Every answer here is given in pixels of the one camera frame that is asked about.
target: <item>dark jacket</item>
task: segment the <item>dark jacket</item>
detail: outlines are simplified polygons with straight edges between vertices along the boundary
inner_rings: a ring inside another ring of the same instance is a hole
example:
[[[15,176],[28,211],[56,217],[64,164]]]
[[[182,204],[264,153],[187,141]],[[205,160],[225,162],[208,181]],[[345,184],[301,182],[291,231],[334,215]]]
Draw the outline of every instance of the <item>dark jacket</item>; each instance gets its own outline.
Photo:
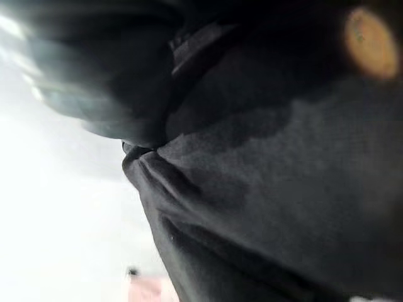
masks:
[[[182,302],[403,298],[403,86],[345,64],[335,10],[43,2],[1,1],[30,28],[47,104],[128,142]]]

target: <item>pink object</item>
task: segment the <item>pink object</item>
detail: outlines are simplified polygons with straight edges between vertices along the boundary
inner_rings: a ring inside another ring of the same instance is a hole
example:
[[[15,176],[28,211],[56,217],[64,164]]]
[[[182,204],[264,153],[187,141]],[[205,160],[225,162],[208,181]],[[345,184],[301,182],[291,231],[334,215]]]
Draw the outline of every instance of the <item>pink object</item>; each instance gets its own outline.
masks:
[[[179,302],[169,279],[132,277],[128,302]]]

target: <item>bright background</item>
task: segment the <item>bright background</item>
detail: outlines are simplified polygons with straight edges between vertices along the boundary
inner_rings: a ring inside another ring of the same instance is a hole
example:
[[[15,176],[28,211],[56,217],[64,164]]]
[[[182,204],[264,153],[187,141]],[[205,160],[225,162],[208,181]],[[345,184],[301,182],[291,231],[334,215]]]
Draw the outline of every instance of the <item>bright background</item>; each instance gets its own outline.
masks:
[[[0,55],[0,301],[127,301],[128,267],[165,270],[120,142],[49,110]]]

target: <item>brown button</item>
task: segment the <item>brown button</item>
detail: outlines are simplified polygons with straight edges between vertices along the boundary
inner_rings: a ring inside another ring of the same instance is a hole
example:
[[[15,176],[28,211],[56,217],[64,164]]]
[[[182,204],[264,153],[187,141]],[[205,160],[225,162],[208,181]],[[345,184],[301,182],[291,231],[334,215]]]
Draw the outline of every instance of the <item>brown button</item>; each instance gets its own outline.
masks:
[[[349,54],[364,72],[381,79],[393,79],[399,74],[399,46],[375,13],[366,8],[352,11],[344,34]]]

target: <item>dark gray fabric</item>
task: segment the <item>dark gray fabric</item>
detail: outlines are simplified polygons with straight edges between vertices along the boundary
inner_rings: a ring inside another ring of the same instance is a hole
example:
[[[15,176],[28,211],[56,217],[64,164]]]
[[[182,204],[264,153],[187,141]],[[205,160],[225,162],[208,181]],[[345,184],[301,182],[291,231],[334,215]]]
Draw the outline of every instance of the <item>dark gray fabric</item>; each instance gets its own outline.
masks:
[[[250,32],[123,163],[183,302],[403,299],[403,84],[310,12]]]

